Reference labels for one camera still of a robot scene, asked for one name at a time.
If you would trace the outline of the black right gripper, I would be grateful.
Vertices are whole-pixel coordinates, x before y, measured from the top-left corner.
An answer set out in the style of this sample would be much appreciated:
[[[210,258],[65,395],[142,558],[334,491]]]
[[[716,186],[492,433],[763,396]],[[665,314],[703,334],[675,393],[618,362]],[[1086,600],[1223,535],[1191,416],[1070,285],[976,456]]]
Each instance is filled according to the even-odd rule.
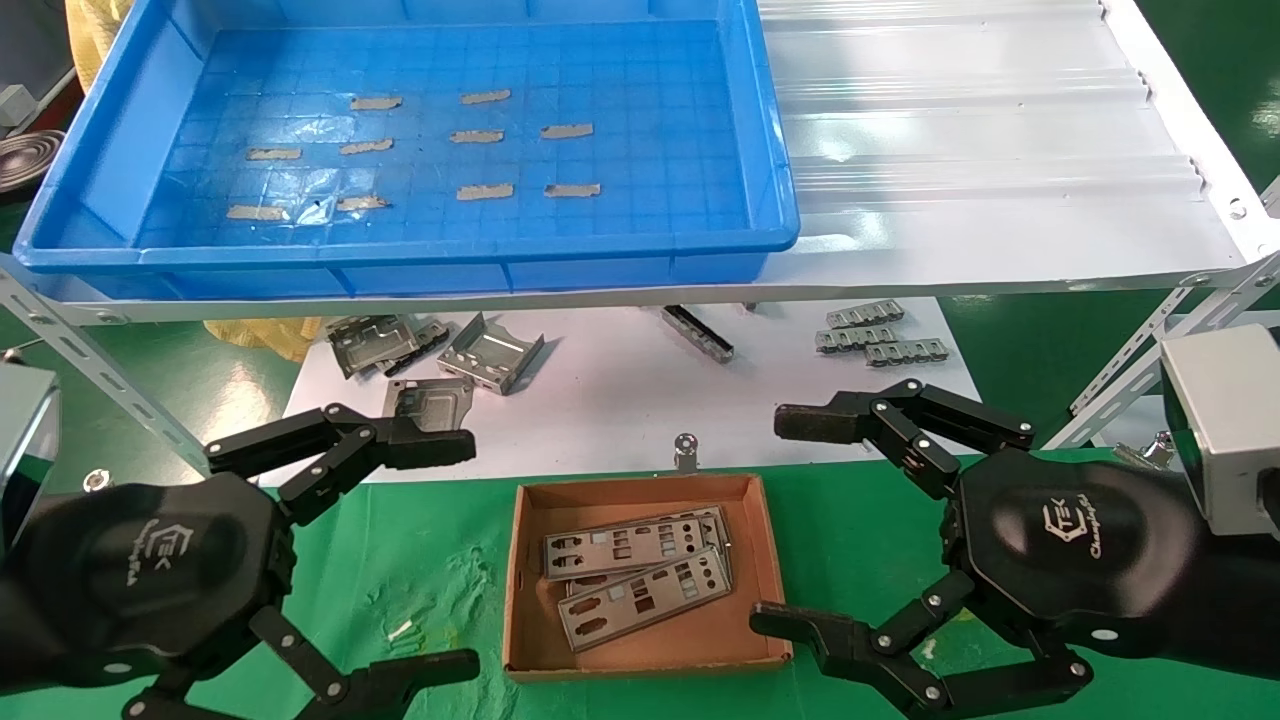
[[[1024,452],[1036,436],[1029,421],[916,379],[840,391],[820,406],[782,404],[773,429],[781,439],[869,443],[931,498],[947,500],[945,557],[963,570],[881,626],[755,603],[751,630],[809,646],[820,674],[876,689],[908,719],[974,719],[1074,697],[1093,671],[1065,644],[1204,660],[1196,570],[1206,524],[1184,480],[1120,462],[1037,457]],[[992,455],[961,471],[934,436]],[[965,603],[1007,642],[1027,646],[1030,660],[948,676],[919,665],[914,650]]]

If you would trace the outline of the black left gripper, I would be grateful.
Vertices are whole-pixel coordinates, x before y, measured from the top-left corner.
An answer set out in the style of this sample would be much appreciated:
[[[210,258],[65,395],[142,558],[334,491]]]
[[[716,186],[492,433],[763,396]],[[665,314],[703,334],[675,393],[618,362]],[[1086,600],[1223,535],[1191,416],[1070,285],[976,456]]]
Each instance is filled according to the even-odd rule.
[[[340,675],[279,610],[297,561],[291,524],[315,521],[379,468],[447,468],[476,452],[470,430],[332,404],[215,439],[205,457],[223,474],[196,484],[40,500],[15,539],[15,688],[161,674],[124,719],[232,719],[186,696],[261,642],[312,692],[297,719],[404,717],[421,691],[476,679],[477,652]],[[278,501],[243,480],[294,462],[306,465]]]

